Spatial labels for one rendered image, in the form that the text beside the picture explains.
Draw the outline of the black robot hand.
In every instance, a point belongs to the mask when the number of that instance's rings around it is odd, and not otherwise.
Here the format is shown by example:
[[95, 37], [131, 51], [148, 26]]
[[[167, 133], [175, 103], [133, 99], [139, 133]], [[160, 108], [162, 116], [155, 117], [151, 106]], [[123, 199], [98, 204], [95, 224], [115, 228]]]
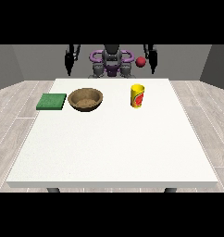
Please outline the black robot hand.
[[81, 46], [79, 44], [70, 44], [66, 49], [65, 67], [68, 75], [71, 74], [74, 62], [78, 60]]
[[149, 61], [152, 73], [155, 73], [157, 67], [157, 50], [153, 44], [145, 44], [143, 46], [145, 58]]

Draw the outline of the brown wooden bowl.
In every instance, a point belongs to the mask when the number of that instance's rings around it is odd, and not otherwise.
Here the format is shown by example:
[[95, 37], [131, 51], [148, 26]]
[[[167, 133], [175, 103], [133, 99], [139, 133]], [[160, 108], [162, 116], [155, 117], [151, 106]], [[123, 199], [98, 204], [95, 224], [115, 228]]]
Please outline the brown wooden bowl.
[[69, 104], [80, 112], [91, 112], [103, 101], [103, 94], [94, 88], [80, 88], [68, 96]]

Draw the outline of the small red ball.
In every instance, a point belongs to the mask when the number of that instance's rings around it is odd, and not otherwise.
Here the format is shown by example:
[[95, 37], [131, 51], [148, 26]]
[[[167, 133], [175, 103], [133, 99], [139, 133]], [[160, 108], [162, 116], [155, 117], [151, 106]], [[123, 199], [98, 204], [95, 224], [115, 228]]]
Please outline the small red ball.
[[136, 66], [139, 67], [139, 68], [142, 68], [145, 66], [145, 63], [146, 63], [146, 59], [143, 57], [143, 56], [139, 56], [136, 61]]

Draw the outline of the yellow cup with melon print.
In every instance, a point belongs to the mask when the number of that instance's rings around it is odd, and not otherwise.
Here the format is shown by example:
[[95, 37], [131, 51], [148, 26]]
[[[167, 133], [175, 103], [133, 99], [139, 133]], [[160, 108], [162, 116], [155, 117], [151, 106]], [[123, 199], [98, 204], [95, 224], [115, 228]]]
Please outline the yellow cup with melon print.
[[144, 94], [144, 86], [141, 84], [133, 84], [131, 86], [131, 106], [139, 108], [142, 106]]

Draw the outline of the green square pad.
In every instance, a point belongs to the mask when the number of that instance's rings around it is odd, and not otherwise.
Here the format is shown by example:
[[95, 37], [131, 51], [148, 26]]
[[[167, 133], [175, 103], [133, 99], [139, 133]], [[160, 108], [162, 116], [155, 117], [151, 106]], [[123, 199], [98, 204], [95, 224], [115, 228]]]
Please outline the green square pad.
[[37, 110], [61, 110], [65, 103], [66, 94], [42, 94]]

